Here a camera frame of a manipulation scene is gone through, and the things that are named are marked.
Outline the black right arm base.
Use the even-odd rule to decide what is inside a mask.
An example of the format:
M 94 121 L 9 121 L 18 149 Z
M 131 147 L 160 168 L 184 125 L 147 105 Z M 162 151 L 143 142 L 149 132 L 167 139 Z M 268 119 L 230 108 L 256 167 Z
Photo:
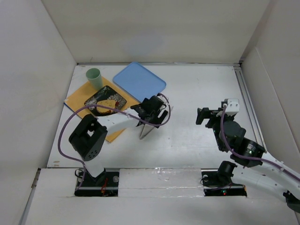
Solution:
M 233 171 L 236 167 L 237 165 L 234 163 L 223 161 L 218 169 L 202 170 L 200 184 L 203 186 L 204 196 L 247 197 L 245 186 L 232 181 Z

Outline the metal tongs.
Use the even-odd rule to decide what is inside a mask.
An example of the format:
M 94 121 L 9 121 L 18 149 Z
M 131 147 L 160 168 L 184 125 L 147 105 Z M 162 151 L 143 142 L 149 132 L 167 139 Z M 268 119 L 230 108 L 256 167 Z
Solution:
M 170 116 L 170 112 L 172 112 L 172 110 L 173 110 L 173 106 L 169 106 L 169 107 L 170 108 L 167 108 L 168 115 L 164 119 L 163 123 L 165 123 L 168 120 L 168 118 Z M 156 129 L 154 126 L 151 126 L 149 124 L 145 124 L 143 126 L 143 129 L 142 129 L 141 133 L 140 133 L 140 137 L 139 137 L 140 140 L 142 140 L 143 138 L 145 138 L 154 129 Z

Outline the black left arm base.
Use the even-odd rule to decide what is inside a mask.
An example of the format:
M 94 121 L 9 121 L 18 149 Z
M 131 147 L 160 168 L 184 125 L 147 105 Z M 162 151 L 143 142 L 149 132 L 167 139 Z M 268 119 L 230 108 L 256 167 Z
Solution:
M 76 169 L 75 176 L 77 183 L 74 195 L 77 197 L 117 197 L 119 190 L 119 171 L 104 170 L 98 177 L 93 178 L 87 172 L 82 185 L 79 187 L 82 178 L 83 170 Z

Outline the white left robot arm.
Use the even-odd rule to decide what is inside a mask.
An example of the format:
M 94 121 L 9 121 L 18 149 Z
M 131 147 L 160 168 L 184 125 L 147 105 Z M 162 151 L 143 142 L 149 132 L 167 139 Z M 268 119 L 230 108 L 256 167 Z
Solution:
M 158 94 L 145 98 L 140 104 L 108 116 L 95 117 L 88 114 L 83 117 L 70 135 L 69 142 L 80 155 L 92 178 L 96 179 L 105 172 L 98 155 L 108 135 L 143 125 L 140 138 L 144 138 L 153 128 L 158 128 L 167 121 L 165 118 L 170 118 L 170 109 L 166 109 L 170 105 L 163 97 Z

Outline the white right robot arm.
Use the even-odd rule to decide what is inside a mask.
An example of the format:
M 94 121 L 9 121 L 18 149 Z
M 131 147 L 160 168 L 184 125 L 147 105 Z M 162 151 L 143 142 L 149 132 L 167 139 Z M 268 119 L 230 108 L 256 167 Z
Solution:
M 245 137 L 246 130 L 234 119 L 240 110 L 238 99 L 225 99 L 216 110 L 199 108 L 196 124 L 207 120 L 213 130 L 218 150 L 229 153 L 213 172 L 202 172 L 205 192 L 225 196 L 234 186 L 252 187 L 264 191 L 300 211 L 300 175 L 275 159 L 263 146 Z

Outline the toasted bread slice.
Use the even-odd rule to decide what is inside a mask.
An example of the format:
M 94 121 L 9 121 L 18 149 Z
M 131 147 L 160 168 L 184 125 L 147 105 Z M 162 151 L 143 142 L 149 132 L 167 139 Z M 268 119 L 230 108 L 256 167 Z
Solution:
M 109 108 L 115 108 L 116 106 L 116 100 L 114 99 L 107 99 L 107 100 L 101 100 L 97 102 L 97 105 L 109 107 Z M 102 107 L 97 107 L 97 112 L 100 114 L 111 114 L 113 110 L 107 109 L 107 108 L 102 108 Z

